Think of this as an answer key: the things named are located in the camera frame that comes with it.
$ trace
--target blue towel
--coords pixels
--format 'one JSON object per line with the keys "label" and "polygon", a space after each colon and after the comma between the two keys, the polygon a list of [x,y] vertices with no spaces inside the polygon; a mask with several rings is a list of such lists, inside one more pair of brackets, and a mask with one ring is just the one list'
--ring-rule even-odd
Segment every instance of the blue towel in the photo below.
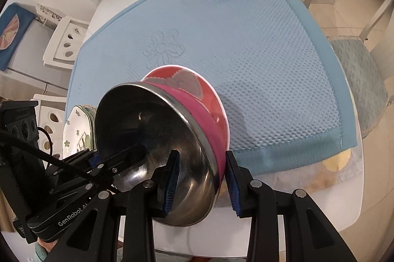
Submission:
{"label": "blue towel", "polygon": [[67,116],[166,64],[191,68],[216,89],[230,149],[253,175],[357,145],[342,69],[300,0],[140,0],[82,46]]}
{"label": "blue towel", "polygon": [[0,16],[0,70],[4,71],[35,15],[16,3]]}

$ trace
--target black cable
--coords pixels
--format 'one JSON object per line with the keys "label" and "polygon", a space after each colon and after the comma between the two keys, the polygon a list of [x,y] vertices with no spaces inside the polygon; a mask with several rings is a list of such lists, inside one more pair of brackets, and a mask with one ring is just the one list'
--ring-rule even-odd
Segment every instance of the black cable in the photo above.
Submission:
{"label": "black cable", "polygon": [[47,85],[45,86],[45,90],[44,90],[44,93],[42,95],[45,95],[45,92],[47,91],[47,88],[48,88],[48,82],[47,82]]}
{"label": "black cable", "polygon": [[[84,171],[81,171],[77,169],[76,167],[73,167],[72,165],[63,162],[61,160],[58,160],[56,158],[51,157],[49,154],[35,148],[34,146],[30,145],[29,143],[22,141],[18,137],[4,131],[0,130],[0,141],[5,142],[8,144],[11,144],[14,147],[17,147],[23,151],[29,152],[30,154],[36,156],[37,158],[46,161],[52,165],[57,166],[60,169],[63,169],[64,171],[68,171],[72,174],[78,175],[80,177],[83,177],[84,179],[87,179],[88,181],[96,184],[101,184],[101,179],[98,177],[94,177]],[[120,191],[114,188],[113,186],[110,186],[108,190],[112,191],[113,193],[119,193]]]}
{"label": "black cable", "polygon": [[39,131],[43,132],[43,133],[46,135],[46,137],[47,137],[47,139],[48,139],[48,142],[49,142],[49,145],[50,145],[49,155],[52,156],[53,146],[52,146],[52,140],[51,140],[51,138],[50,138],[48,132],[45,131],[45,130],[44,130],[42,127],[40,127],[40,126],[38,126],[37,129],[38,129]]}

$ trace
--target cloth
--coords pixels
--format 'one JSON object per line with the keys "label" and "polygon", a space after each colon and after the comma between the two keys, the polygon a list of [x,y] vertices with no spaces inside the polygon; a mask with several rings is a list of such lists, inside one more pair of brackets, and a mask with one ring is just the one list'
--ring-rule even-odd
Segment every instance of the cloth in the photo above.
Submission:
{"label": "cloth", "polygon": [[16,3],[0,16],[0,70],[4,71],[35,15]]}
{"label": "cloth", "polygon": [[379,123],[389,102],[378,66],[357,36],[328,38],[349,81],[365,138]]}
{"label": "cloth", "polygon": [[253,175],[313,164],[357,144],[340,64],[300,0],[140,0],[82,46],[67,116],[166,64],[191,68],[216,89],[230,149]]}

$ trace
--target pink bowl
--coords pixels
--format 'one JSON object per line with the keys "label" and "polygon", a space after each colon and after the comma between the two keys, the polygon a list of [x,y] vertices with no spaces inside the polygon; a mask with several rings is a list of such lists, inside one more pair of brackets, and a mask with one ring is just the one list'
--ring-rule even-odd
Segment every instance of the pink bowl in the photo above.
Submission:
{"label": "pink bowl", "polygon": [[217,128],[217,125],[209,112],[191,95],[181,90],[174,89],[172,87],[162,84],[151,83],[151,85],[154,85],[162,89],[163,91],[166,91],[174,98],[176,98],[190,112],[190,114],[200,125],[206,137],[208,138],[209,143],[211,144],[213,153],[215,154],[221,184],[224,176],[224,170],[226,167],[226,149],[224,148],[223,140]]}
{"label": "pink bowl", "polygon": [[230,128],[226,111],[212,85],[185,66],[163,65],[150,71],[141,82],[164,84],[192,95],[209,112],[216,123],[226,150],[230,147]]}

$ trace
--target white table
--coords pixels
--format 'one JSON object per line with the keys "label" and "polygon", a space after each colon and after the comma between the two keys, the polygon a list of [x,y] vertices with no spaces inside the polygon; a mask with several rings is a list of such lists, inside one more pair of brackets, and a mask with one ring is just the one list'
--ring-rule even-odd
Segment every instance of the white table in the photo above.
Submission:
{"label": "white table", "polygon": [[[102,0],[94,14],[85,40],[107,21],[138,0]],[[359,145],[354,152],[362,154],[361,134],[357,121]],[[340,184],[311,194],[311,197],[340,231],[353,224],[361,212],[364,171]],[[119,237],[122,240],[124,222]],[[176,228],[154,222],[154,244],[161,251],[202,257],[245,257],[249,243],[251,219],[239,219],[232,208],[214,208],[200,223]],[[279,217],[279,249],[285,250],[283,218]]]}

